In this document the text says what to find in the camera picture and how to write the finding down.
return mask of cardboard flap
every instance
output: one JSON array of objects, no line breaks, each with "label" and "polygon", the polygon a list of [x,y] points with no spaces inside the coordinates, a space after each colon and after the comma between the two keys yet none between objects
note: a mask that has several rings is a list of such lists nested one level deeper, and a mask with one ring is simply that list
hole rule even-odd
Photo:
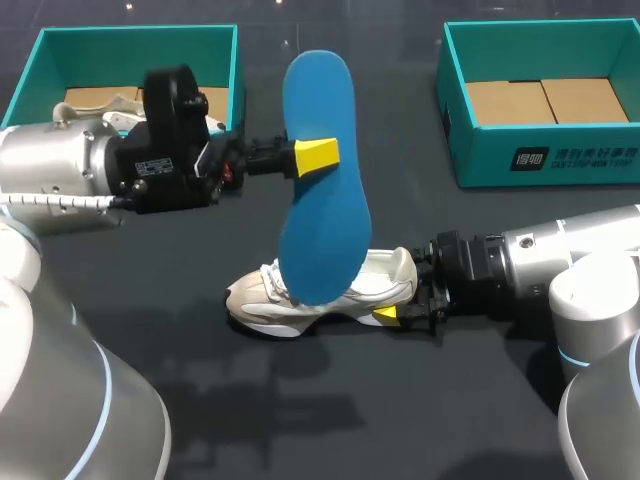
[{"label": "cardboard flap", "polygon": [[628,123],[607,78],[542,80],[558,123]]},{"label": "cardboard flap", "polygon": [[467,89],[480,126],[556,123],[540,82],[477,82]]}]

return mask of logo on box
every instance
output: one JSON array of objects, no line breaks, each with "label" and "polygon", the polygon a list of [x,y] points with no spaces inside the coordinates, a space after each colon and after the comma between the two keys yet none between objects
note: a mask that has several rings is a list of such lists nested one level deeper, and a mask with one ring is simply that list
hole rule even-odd
[{"label": "logo on box", "polygon": [[549,155],[549,147],[522,147],[516,150],[511,161],[512,172],[541,170]]}]

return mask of teal box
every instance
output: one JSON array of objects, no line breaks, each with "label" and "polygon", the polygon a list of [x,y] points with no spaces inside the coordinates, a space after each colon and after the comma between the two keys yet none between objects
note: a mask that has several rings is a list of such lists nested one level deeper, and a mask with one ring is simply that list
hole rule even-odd
[{"label": "teal box", "polygon": [[[628,123],[480,126],[466,83],[608,78]],[[634,19],[444,27],[436,90],[461,187],[640,183]]]},{"label": "teal box", "polygon": [[148,70],[182,64],[198,85],[228,88],[227,129],[241,127],[245,91],[236,25],[43,29],[2,127],[50,122],[68,88],[142,87]]}]

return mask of shoe sole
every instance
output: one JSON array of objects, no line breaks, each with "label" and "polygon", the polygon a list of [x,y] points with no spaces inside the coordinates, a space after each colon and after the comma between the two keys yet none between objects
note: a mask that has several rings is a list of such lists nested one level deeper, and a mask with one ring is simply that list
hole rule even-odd
[{"label": "shoe sole", "polygon": [[[277,324],[262,324],[262,323],[253,323],[247,322],[241,318],[235,317],[231,312],[229,312],[229,317],[231,317],[234,321],[238,322],[243,327],[249,328],[255,332],[258,332],[262,335],[267,335],[269,337],[280,337],[280,338],[296,338],[302,335],[311,325],[313,325],[316,321],[322,318],[325,315],[318,315],[316,317],[308,317],[304,320],[301,320],[296,323],[290,323],[288,325],[277,325]],[[387,327],[387,328],[398,328],[400,324],[396,319],[383,317],[381,315],[374,315],[373,312],[368,312],[361,316],[349,315],[348,313],[344,313],[348,317],[353,318],[357,322],[362,325],[367,325],[370,327]]]}]

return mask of cable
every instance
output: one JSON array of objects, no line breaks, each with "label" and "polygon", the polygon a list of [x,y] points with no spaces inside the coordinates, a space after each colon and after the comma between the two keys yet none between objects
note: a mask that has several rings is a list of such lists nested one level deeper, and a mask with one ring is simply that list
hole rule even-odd
[{"label": "cable", "polygon": [[114,206],[116,196],[53,195],[46,193],[1,193],[1,205],[80,208],[106,210]]}]

